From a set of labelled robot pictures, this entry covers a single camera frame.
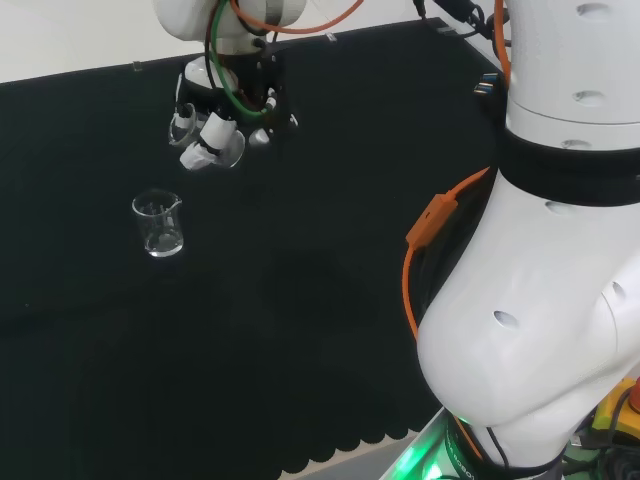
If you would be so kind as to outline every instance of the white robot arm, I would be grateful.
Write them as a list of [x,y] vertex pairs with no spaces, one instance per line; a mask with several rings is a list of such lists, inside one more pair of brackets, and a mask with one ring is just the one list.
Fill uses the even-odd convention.
[[[297,125],[287,110],[283,88],[276,87],[279,68],[275,55],[263,55],[266,50],[265,31],[257,31],[239,19],[225,0],[153,0],[158,20],[164,29],[185,41],[205,41],[212,13],[222,8],[217,41],[218,55],[226,59],[220,71],[228,88],[259,103],[258,110],[276,110],[286,116],[285,122]],[[286,26],[302,14],[306,0],[245,0],[240,8],[267,24]],[[244,136],[238,124],[247,123],[225,96],[218,69],[213,62],[199,57],[186,65],[178,79],[176,110],[170,125],[170,142],[186,147],[180,160],[190,170],[207,165],[233,167],[244,151]],[[268,142],[266,132],[258,125],[254,143]]]
[[[455,415],[439,469],[473,480],[559,478],[576,426],[640,361],[640,3],[507,5],[500,171],[418,338]],[[478,454],[500,468],[480,474]]]

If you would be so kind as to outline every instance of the white robot link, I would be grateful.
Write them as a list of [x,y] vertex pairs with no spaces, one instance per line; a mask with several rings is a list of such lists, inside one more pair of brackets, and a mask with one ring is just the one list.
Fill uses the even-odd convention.
[[[264,145],[279,129],[297,126],[286,98],[282,62],[266,43],[266,31],[237,17],[227,0],[153,0],[153,5],[169,34],[204,41],[205,51],[211,52],[209,59],[189,62],[178,79],[169,142],[185,148],[180,157],[185,168],[236,165],[245,149],[243,127],[254,130],[252,145]],[[306,0],[239,2],[251,17],[277,26],[295,22],[305,6]],[[213,29],[216,38],[210,45]],[[220,59],[218,65],[213,55]]]

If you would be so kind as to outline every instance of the table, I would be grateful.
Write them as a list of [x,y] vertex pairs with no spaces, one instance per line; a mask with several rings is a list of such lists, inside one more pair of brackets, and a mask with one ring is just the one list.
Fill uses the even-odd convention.
[[[185,59],[0,87],[0,476],[275,479],[438,410],[404,318],[404,235],[481,169],[493,68],[409,22],[285,53],[301,128],[232,171],[167,145]],[[184,200],[179,261],[130,213]]]

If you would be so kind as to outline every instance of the green light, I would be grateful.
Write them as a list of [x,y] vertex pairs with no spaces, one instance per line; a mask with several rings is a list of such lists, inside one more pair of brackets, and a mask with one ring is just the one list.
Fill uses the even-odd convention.
[[436,480],[441,476],[442,476],[442,470],[440,470],[440,468],[436,464],[433,464],[431,465],[431,468],[427,470],[427,473],[425,473],[424,478],[422,480]]
[[398,460],[398,465],[396,465],[396,468],[403,473],[407,473],[408,471],[410,471],[416,464],[413,458],[415,456],[415,453],[416,451],[414,450],[413,447],[409,448],[409,450],[404,452],[404,455],[400,457],[400,460]]

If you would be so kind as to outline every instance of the white wall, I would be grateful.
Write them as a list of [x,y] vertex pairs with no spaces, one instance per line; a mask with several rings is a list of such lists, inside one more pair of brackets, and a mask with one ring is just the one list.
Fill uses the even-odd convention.
[[[296,25],[324,23],[353,1],[308,0]],[[492,0],[479,4],[487,15],[493,10]],[[442,15],[430,0],[427,12]],[[416,19],[411,0],[365,0],[332,31]],[[493,56],[486,40],[472,42]],[[197,42],[181,42],[165,33],[151,0],[0,0],[0,83],[196,53],[201,48]]]

